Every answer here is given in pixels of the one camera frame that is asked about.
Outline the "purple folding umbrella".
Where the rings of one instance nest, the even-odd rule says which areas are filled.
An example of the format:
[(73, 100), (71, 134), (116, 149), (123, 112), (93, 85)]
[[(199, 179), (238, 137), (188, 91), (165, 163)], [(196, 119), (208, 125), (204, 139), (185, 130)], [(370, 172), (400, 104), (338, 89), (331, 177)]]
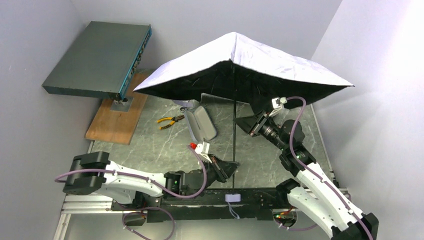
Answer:
[(303, 109), (350, 86), (319, 63), (230, 32), (162, 64), (134, 92), (179, 101), (207, 94), (269, 115), (273, 98)]

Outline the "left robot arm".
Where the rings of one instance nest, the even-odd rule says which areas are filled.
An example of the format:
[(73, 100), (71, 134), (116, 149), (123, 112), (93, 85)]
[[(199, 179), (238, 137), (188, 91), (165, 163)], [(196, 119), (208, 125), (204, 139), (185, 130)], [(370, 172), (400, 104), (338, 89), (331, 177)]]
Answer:
[(124, 167), (109, 160), (109, 153), (98, 151), (75, 156), (68, 172), (54, 181), (63, 183), (66, 194), (85, 196), (97, 193), (122, 205), (136, 202), (136, 194), (161, 198), (171, 196), (194, 199), (214, 182), (226, 183), (240, 166), (237, 161), (225, 161), (214, 154), (191, 151), (199, 169), (189, 172), (152, 173)]

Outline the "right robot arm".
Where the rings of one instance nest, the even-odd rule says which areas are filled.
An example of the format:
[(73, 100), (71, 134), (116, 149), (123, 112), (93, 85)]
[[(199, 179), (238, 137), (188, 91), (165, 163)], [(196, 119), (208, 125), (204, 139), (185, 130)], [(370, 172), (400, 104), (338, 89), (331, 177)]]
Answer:
[(365, 214), (327, 177), (304, 147), (305, 134), (298, 119), (278, 126), (267, 113), (234, 120), (246, 134), (262, 136), (281, 150), (279, 159), (292, 178), (276, 186), (276, 201), (291, 205), (319, 226), (331, 240), (375, 240), (379, 221)]

